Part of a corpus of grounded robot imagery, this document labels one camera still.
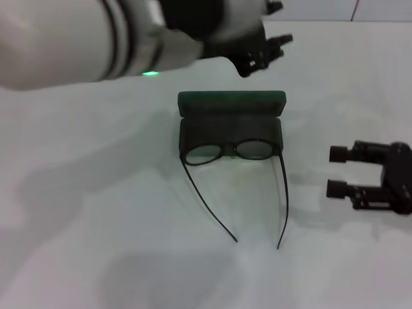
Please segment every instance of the white wall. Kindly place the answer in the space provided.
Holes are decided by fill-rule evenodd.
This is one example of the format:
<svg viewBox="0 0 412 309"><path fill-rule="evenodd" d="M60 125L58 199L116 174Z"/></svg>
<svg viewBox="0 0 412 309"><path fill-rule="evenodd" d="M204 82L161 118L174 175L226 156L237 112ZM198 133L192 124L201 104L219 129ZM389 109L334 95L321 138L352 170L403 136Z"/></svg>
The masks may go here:
<svg viewBox="0 0 412 309"><path fill-rule="evenodd" d="M283 0L275 21L350 21L356 0ZM412 0L360 0L354 21L412 21Z"/></svg>
<svg viewBox="0 0 412 309"><path fill-rule="evenodd" d="M412 21L412 0L360 0L355 21Z"/></svg>
<svg viewBox="0 0 412 309"><path fill-rule="evenodd" d="M356 0L282 0L282 2L285 8L268 17L270 20L349 21L356 4Z"/></svg>

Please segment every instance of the eyeglass lens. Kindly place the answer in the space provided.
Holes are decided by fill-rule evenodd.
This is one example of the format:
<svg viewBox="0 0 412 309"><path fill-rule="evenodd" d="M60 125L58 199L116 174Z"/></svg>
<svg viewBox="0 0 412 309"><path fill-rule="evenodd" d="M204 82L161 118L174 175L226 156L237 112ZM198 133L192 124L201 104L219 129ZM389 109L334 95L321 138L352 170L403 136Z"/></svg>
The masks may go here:
<svg viewBox="0 0 412 309"><path fill-rule="evenodd" d="M244 159L263 160L272 155L273 147L268 143L252 140L238 145L236 151Z"/></svg>
<svg viewBox="0 0 412 309"><path fill-rule="evenodd" d="M187 154L186 161L189 164L205 164L216 159L220 151L221 148L216 145L197 147Z"/></svg>

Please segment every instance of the white tabletop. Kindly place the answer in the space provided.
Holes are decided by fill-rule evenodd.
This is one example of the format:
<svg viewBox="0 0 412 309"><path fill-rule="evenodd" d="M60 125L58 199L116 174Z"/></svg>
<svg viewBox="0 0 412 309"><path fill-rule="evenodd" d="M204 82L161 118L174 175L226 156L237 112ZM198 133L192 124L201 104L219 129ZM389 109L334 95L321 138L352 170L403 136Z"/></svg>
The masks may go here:
<svg viewBox="0 0 412 309"><path fill-rule="evenodd" d="M412 144L412 24L267 29L295 42L248 79L218 59L0 91L1 309L411 308L412 219L325 191L329 178L379 184L378 167L330 164L331 145ZM281 250L277 159L190 168L238 244L196 196L178 160L177 95L189 90L286 92Z"/></svg>

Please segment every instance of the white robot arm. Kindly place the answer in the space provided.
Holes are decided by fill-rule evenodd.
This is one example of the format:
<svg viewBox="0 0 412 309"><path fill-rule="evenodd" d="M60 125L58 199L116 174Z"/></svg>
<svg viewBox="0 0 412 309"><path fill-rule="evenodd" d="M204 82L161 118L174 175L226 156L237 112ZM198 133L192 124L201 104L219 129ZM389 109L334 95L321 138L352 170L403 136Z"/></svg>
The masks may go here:
<svg viewBox="0 0 412 309"><path fill-rule="evenodd" d="M243 77L283 55L268 0L0 0L0 85L96 82L227 57Z"/></svg>

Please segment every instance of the green led light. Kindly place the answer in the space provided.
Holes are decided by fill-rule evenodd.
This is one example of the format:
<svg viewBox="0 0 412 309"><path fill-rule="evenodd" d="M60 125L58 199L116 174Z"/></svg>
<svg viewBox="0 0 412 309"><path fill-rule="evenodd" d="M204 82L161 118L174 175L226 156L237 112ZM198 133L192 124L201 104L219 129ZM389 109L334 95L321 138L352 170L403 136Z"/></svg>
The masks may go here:
<svg viewBox="0 0 412 309"><path fill-rule="evenodd" d="M158 72L146 72L146 73L143 73L142 75L158 75Z"/></svg>

